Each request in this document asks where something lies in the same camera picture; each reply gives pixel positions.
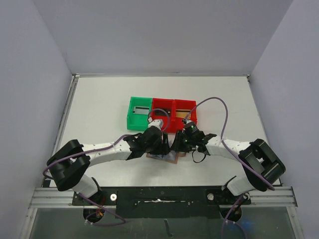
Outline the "gold card in red bin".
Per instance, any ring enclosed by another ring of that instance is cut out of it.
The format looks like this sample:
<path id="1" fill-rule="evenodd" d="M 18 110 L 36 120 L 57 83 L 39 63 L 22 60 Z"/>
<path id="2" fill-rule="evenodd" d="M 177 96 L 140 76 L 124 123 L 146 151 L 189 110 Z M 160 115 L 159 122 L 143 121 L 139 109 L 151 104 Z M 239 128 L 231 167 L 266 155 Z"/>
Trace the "gold card in red bin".
<path id="1" fill-rule="evenodd" d="M 191 117 L 191 113 L 189 109 L 176 109 L 175 116 L 177 118 L 187 118 L 189 119 Z"/>

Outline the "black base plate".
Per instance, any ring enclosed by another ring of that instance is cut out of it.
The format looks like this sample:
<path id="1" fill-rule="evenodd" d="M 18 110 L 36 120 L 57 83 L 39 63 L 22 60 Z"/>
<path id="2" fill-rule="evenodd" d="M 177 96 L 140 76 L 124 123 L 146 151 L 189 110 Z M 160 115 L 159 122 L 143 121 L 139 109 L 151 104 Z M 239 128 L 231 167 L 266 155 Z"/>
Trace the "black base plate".
<path id="1" fill-rule="evenodd" d="M 232 205 L 251 204 L 249 194 L 240 198 L 220 186 L 102 187 L 90 200 L 125 219 L 218 219 Z"/>

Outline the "aluminium left rail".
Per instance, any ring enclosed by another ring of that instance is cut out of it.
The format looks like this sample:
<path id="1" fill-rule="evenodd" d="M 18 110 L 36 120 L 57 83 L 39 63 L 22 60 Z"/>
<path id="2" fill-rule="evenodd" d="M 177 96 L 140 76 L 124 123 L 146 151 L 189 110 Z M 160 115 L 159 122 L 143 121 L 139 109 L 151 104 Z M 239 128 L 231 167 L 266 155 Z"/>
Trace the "aluminium left rail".
<path id="1" fill-rule="evenodd" d="M 72 102 L 73 102 L 73 98 L 74 98 L 74 94 L 77 88 L 77 84 L 78 84 L 78 80 L 80 78 L 80 75 L 78 74 L 73 74 L 72 75 L 72 79 L 71 79 L 71 83 L 70 83 L 70 87 L 68 90 L 68 94 L 67 94 L 67 99 L 65 102 L 65 106 L 63 109 L 63 113 L 62 113 L 62 117 L 59 123 L 59 128 L 58 128 L 58 132 L 57 132 L 57 136 L 56 136 L 56 140 L 53 146 L 53 151 L 50 157 L 52 157 L 59 149 L 61 142 L 62 142 L 62 138 L 64 135 L 64 130 L 66 127 L 66 123 L 68 120 L 68 115 L 72 106 Z"/>

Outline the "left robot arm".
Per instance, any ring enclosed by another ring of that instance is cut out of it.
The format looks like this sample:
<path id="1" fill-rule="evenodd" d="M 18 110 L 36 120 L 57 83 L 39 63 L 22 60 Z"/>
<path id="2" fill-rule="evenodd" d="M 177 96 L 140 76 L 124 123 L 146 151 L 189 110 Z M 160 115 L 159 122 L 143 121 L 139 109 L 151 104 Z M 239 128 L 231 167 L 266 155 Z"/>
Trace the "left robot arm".
<path id="1" fill-rule="evenodd" d="M 124 134 L 109 143 L 80 144 L 71 140 L 47 161 L 42 174 L 55 182 L 58 191 L 71 189 L 94 205 L 100 202 L 102 193 L 96 179 L 85 174 L 90 166 L 168 153 L 168 134 L 151 126 L 143 133 Z"/>

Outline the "red double plastic bin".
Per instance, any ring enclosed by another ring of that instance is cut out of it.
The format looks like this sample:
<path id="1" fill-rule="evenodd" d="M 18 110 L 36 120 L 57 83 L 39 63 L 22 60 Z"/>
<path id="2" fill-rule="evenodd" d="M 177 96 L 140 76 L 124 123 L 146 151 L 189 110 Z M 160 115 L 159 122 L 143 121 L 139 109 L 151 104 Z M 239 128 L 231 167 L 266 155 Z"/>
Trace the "red double plastic bin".
<path id="1" fill-rule="evenodd" d="M 175 134 L 178 130 L 183 129 L 183 122 L 182 118 L 177 118 L 175 116 L 176 109 L 189 109 L 192 110 L 196 106 L 196 101 L 190 100 L 179 100 L 179 99 L 161 99 L 161 98 L 153 98 L 152 100 L 152 110 L 155 108 L 169 108 L 171 109 L 171 115 L 169 120 L 163 116 L 156 116 L 154 111 L 151 113 L 151 118 L 161 119 L 163 120 L 163 127 L 164 129 L 167 125 L 167 129 L 165 130 L 166 133 Z"/>

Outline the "silver card in green bin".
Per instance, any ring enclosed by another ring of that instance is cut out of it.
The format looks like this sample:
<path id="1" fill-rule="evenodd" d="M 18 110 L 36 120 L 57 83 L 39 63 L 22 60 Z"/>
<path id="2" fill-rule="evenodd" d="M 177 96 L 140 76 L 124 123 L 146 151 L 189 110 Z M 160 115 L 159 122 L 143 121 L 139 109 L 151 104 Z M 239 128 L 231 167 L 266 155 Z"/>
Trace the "silver card in green bin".
<path id="1" fill-rule="evenodd" d="M 133 108 L 133 113 L 137 115 L 148 115 L 149 111 L 149 107 L 134 106 Z"/>

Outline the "aluminium rail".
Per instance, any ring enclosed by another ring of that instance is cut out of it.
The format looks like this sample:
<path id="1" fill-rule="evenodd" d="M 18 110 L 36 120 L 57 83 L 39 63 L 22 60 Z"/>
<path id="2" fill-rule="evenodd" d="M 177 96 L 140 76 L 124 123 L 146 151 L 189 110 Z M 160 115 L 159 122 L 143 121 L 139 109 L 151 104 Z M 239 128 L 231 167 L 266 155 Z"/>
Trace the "aluminium rail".
<path id="1" fill-rule="evenodd" d="M 277 187 L 275 191 L 251 191 L 250 207 L 297 207 L 297 200 L 292 187 Z M 75 206 L 72 204 L 74 191 L 58 191 L 56 188 L 36 188 L 33 192 L 30 209 L 48 208 L 95 208 L 89 206 Z"/>
<path id="2" fill-rule="evenodd" d="M 63 113 L 62 113 L 62 117 L 59 123 L 59 128 L 58 128 L 58 132 L 57 132 L 57 136 L 56 136 L 56 140 L 53 146 L 53 151 L 50 157 L 52 157 L 59 149 L 61 142 L 62 142 L 62 138 L 64 135 L 64 130 L 66 127 L 66 123 L 68 120 L 68 115 L 72 106 L 72 102 L 73 102 L 73 98 L 74 98 L 74 94 L 77 88 L 77 84 L 78 84 L 78 80 L 80 78 L 80 75 L 78 74 L 73 74 L 72 75 L 72 79 L 71 79 L 71 83 L 70 83 L 70 87 L 68 90 L 68 94 L 67 94 L 67 99 L 65 102 L 65 106 L 63 109 Z"/>

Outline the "tan leather card holder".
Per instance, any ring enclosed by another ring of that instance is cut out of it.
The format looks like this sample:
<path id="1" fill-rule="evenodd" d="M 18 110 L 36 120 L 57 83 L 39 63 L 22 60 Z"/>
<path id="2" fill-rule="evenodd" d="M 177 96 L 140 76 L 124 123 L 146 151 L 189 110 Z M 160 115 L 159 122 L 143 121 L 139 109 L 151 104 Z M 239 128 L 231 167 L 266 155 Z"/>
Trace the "tan leather card holder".
<path id="1" fill-rule="evenodd" d="M 157 146 L 155 149 L 162 149 L 162 144 Z M 172 163 L 172 164 L 177 164 L 178 159 L 181 157 L 185 157 L 185 156 L 186 156 L 186 153 L 170 151 L 170 153 L 168 155 L 163 155 L 162 157 L 158 157 L 157 155 L 154 157 L 147 157 L 147 156 L 146 157 L 151 158 L 151 159 L 161 160 L 161 161 Z"/>

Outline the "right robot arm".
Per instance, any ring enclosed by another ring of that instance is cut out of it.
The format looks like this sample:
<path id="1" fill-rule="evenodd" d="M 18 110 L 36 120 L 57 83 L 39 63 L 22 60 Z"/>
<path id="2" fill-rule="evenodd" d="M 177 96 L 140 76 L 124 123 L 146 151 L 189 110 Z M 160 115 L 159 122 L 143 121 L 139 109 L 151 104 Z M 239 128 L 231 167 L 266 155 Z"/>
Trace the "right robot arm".
<path id="1" fill-rule="evenodd" d="M 226 182 L 222 198 L 232 204 L 240 195 L 252 190 L 265 192 L 285 173 L 286 167 L 262 139 L 234 141 L 216 134 L 205 134 L 192 121 L 178 130 L 170 148 L 176 152 L 198 151 L 205 156 L 221 156 L 237 160 L 245 175 L 234 176 Z"/>

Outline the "black card in red bin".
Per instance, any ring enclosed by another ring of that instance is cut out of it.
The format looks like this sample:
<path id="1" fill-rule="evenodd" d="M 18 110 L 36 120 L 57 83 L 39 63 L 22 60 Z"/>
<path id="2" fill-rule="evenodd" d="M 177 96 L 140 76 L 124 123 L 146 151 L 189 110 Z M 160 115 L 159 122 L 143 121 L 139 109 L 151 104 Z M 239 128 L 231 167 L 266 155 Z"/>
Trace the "black card in red bin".
<path id="1" fill-rule="evenodd" d="M 169 109 L 169 108 L 157 108 L 154 111 L 154 113 L 155 113 L 156 116 L 166 117 L 166 116 L 170 116 L 171 115 L 171 109 Z"/>

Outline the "aluminium front rail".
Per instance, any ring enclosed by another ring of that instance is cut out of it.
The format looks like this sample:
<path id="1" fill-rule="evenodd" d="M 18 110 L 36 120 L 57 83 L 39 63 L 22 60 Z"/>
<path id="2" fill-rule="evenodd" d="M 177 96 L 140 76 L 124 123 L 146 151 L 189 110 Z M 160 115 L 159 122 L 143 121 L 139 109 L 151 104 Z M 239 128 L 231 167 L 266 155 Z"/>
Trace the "aluminium front rail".
<path id="1" fill-rule="evenodd" d="M 251 191 L 250 207 L 297 207 L 297 200 L 292 187 L 277 187 L 275 191 Z M 48 208 L 95 208 L 89 206 L 75 206 L 72 204 L 74 191 L 58 191 L 56 188 L 36 188 L 33 192 L 30 209 Z"/>

